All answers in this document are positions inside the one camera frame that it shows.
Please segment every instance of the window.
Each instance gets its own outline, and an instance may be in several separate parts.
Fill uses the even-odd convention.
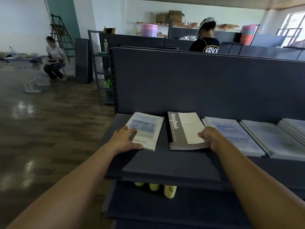
[[[288,14],[276,35],[286,36],[282,45],[291,46],[294,42],[305,39],[305,12]]]

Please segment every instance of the forearm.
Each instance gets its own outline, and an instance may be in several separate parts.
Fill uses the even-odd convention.
[[[217,154],[254,228],[303,228],[305,204],[225,138]]]
[[[78,228],[115,152],[106,144],[21,213],[8,229]]]

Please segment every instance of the hand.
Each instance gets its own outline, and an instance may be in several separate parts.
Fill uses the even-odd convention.
[[[116,154],[123,153],[129,151],[131,149],[142,149],[143,145],[138,143],[133,143],[129,140],[129,135],[132,133],[136,133],[136,128],[128,129],[127,125],[125,125],[120,130],[116,130],[109,140],[108,144],[113,148]]]
[[[206,127],[202,132],[198,133],[198,137],[206,138],[211,142],[211,150],[217,152],[217,141],[222,134],[214,127]]]

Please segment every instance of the pink bucket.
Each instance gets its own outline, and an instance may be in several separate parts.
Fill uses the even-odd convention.
[[[141,24],[141,36],[157,37],[157,33],[158,33],[158,25]]]

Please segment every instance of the stack of notebooks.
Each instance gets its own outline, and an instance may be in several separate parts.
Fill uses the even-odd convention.
[[[305,146],[277,125],[246,120],[240,124],[271,158],[305,161]]]
[[[221,134],[232,142],[244,155],[261,157],[264,151],[249,136],[236,120],[205,117],[202,119],[204,125],[217,128]]]
[[[280,120],[278,126],[305,145],[305,121],[284,118]]]
[[[128,128],[138,129],[136,134],[130,135],[130,140],[140,143],[144,149],[155,151],[164,117],[152,116],[136,112],[127,122]]]
[[[167,117],[170,150],[195,150],[210,146],[207,139],[197,135],[205,127],[196,112],[167,112]]]

